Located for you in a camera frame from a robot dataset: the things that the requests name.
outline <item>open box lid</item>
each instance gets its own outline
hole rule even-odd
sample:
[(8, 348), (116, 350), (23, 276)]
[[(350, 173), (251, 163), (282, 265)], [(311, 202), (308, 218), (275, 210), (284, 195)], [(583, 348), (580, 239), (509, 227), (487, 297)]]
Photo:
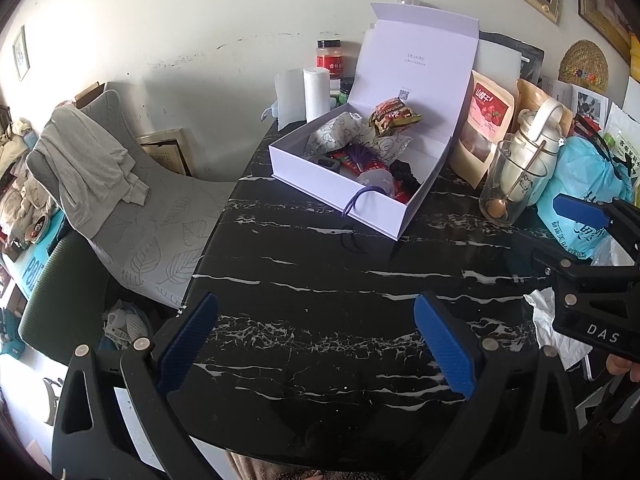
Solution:
[(349, 102), (398, 96), (441, 134), (455, 130), (478, 47), (478, 20), (430, 7), (372, 3), (378, 22), (360, 53)]

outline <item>green cushion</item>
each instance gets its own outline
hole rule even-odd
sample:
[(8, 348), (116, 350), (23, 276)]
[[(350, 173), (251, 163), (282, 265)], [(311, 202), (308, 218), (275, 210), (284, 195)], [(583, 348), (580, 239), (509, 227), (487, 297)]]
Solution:
[(18, 327), (20, 337), (65, 365), (79, 344), (97, 348), (109, 278), (89, 242), (69, 232), (38, 278)]

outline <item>floor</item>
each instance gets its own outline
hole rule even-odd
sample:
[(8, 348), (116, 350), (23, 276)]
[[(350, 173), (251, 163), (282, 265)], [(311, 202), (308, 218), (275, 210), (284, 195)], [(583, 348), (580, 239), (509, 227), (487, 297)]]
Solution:
[[(18, 437), (24, 446), (35, 440), (49, 461), (53, 427), (44, 422), (49, 415), (49, 399), (42, 378), (57, 380), (57, 378), (64, 379), (65, 376), (65, 365), (52, 361), (28, 346), (19, 361), (9, 355), (0, 355), (0, 388), (4, 393)], [(55, 386), (54, 390), (59, 393), (59, 389)], [(151, 466), (162, 469), (140, 426), (127, 391), (116, 388), (116, 396), (127, 429), (141, 459)], [(223, 450), (195, 438), (193, 441), (223, 480), (238, 480)]]

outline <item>human hand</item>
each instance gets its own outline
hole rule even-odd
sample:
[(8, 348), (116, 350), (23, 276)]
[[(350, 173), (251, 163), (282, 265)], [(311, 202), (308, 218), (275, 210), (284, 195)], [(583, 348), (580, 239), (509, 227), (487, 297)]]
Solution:
[(607, 357), (607, 370), (611, 375), (623, 375), (629, 372), (629, 378), (633, 382), (640, 382), (640, 364), (617, 355), (609, 354), (609, 357)]

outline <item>woven fan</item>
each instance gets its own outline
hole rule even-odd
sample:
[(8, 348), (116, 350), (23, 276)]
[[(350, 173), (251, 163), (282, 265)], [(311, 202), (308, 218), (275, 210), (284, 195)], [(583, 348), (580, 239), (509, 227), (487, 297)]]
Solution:
[(593, 41), (576, 41), (560, 62), (558, 79), (603, 94), (609, 85), (607, 60)]

